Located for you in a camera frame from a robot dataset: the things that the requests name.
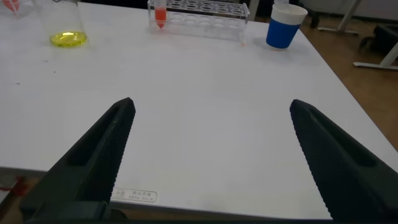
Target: white wall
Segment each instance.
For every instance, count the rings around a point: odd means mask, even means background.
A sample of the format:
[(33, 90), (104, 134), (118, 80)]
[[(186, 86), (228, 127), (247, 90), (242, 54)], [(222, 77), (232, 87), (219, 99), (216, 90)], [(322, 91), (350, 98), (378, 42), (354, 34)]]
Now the white wall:
[[(344, 14), (352, 0), (301, 0), (301, 2), (314, 11)], [(398, 0), (362, 0), (355, 16), (398, 21)]]

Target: label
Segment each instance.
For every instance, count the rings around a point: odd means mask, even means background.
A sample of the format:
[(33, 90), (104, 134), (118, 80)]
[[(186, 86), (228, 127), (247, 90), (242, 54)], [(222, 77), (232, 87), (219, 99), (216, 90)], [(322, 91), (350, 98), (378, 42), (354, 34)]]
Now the label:
[(157, 192), (148, 190), (121, 189), (114, 187), (112, 198), (130, 200), (135, 202), (154, 203), (157, 200)]

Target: floor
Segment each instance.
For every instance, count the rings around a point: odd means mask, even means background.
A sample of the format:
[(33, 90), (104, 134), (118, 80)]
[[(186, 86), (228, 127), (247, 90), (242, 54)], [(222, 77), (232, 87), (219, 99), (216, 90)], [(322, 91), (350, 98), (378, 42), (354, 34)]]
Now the floor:
[[(256, 18), (259, 22), (266, 19)], [(339, 18), (321, 17), (319, 26), (337, 27)], [(398, 149), (398, 72), (356, 68), (353, 62), (379, 63), (383, 55), (362, 50), (358, 46), (363, 37), (371, 36), (376, 23), (352, 20), (348, 29), (360, 32), (359, 37), (319, 32), (310, 28), (307, 18), (301, 30), (318, 50), (327, 64), (356, 98), (370, 118), (379, 127), (391, 144)], [(32, 187), (38, 179), (27, 179), (25, 183)], [(12, 195), (0, 208), (0, 224), (22, 223), (18, 211), (20, 196)], [(129, 218), (135, 219), (194, 219), (194, 220), (230, 220), (247, 219), (231, 215), (215, 215), (192, 212), (160, 212), (156, 210), (123, 210)]]

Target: white tabletop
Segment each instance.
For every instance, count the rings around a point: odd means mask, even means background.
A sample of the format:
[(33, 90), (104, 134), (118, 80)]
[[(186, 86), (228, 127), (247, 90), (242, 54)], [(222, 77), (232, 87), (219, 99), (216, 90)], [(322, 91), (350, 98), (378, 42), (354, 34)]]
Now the white tabletop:
[(35, 14), (0, 17), (0, 167), (46, 171), (117, 100), (136, 106), (113, 203), (330, 218), (296, 138), (300, 99), (398, 171), (398, 153), (299, 31), (287, 50), (250, 22), (245, 47), (154, 35), (140, 9), (80, 4), (90, 44), (56, 49)]

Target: blue and white container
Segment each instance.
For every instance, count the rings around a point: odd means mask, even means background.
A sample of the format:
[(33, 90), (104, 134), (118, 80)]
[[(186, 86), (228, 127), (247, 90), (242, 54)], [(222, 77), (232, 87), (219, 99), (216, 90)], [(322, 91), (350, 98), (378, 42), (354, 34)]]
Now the blue and white container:
[(267, 43), (279, 49), (287, 48), (307, 14), (307, 10), (299, 6), (274, 4), (268, 28)]

